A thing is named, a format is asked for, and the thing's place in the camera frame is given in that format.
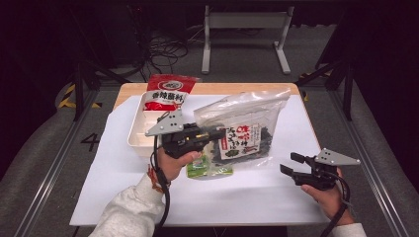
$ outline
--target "red package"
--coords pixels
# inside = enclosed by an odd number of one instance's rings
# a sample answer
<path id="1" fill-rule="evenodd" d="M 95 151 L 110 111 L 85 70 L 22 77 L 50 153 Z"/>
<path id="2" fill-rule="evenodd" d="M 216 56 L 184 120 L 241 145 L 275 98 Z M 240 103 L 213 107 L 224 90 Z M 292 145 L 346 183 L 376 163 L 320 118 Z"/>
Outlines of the red package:
<path id="1" fill-rule="evenodd" d="M 174 111 L 181 107 L 191 93 L 197 77 L 155 74 L 148 80 L 145 111 Z"/>

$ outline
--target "person's left hand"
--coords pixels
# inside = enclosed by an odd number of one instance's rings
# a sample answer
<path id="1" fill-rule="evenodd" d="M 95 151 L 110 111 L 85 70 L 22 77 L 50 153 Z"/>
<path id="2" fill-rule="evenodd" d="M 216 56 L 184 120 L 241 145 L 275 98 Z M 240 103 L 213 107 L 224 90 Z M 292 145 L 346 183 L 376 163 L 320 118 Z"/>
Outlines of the person's left hand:
<path id="1" fill-rule="evenodd" d="M 167 182 L 175 180 L 179 176 L 182 167 L 200 158 L 201 155 L 201 152 L 191 151 L 175 159 L 167 155 L 162 147 L 157 151 L 158 164 L 160 169 L 163 170 Z"/>
<path id="2" fill-rule="evenodd" d="M 338 174 L 339 177 L 342 177 L 342 171 L 339 168 Z M 342 194 L 337 185 L 335 185 L 333 189 L 327 191 L 320 191 L 309 185 L 302 185 L 301 189 L 320 204 L 320 207 L 329 219 L 333 218 L 342 204 Z M 351 215 L 349 209 L 345 209 L 345 212 L 336 225 L 339 226 L 353 223 L 355 223 L 354 217 Z"/>

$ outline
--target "snack bag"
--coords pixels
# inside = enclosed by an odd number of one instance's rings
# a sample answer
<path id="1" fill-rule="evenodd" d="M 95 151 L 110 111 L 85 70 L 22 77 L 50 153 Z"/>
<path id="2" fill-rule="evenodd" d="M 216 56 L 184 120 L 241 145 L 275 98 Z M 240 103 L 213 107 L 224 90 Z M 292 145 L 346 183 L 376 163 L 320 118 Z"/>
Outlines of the snack bag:
<path id="1" fill-rule="evenodd" d="M 148 81 L 145 93 L 145 111 L 175 111 L 191 93 L 197 77 L 173 74 L 155 74 Z"/>
<path id="2" fill-rule="evenodd" d="M 232 167 L 215 167 L 210 163 L 208 156 L 203 152 L 203 155 L 189 163 L 187 166 L 188 178 L 201 178 L 210 176 L 227 176 L 233 174 Z"/>
<path id="3" fill-rule="evenodd" d="M 220 166 L 268 157 L 278 115 L 290 94 L 290 88 L 244 92 L 195 110 L 201 129 L 225 130 L 225 138 L 205 147 L 211 162 Z"/>

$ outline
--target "number 4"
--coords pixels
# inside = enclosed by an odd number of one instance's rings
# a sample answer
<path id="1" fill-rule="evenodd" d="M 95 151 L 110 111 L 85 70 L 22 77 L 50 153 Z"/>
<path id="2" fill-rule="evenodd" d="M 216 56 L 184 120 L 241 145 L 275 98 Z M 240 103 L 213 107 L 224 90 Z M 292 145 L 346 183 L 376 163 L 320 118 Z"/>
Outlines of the number 4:
<path id="1" fill-rule="evenodd" d="M 96 138 L 98 137 L 98 134 L 96 133 L 92 133 L 90 134 L 90 136 L 84 138 L 80 143 L 88 143 L 90 144 L 90 149 L 89 151 L 93 150 L 93 147 L 95 146 L 95 143 L 99 143 L 100 140 L 96 140 Z"/>

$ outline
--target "silver metal plate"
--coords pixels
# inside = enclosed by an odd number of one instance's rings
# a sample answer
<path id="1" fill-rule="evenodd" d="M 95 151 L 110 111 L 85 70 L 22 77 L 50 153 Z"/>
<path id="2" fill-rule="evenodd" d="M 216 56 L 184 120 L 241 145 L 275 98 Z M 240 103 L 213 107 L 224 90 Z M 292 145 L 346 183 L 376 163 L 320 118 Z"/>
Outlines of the silver metal plate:
<path id="1" fill-rule="evenodd" d="M 154 127 L 145 133 L 145 136 L 161 135 L 183 130 L 182 110 L 170 112 L 166 117 L 159 121 Z"/>
<path id="2" fill-rule="evenodd" d="M 315 158 L 315 162 L 331 165 L 360 165 L 361 161 L 324 148 Z"/>

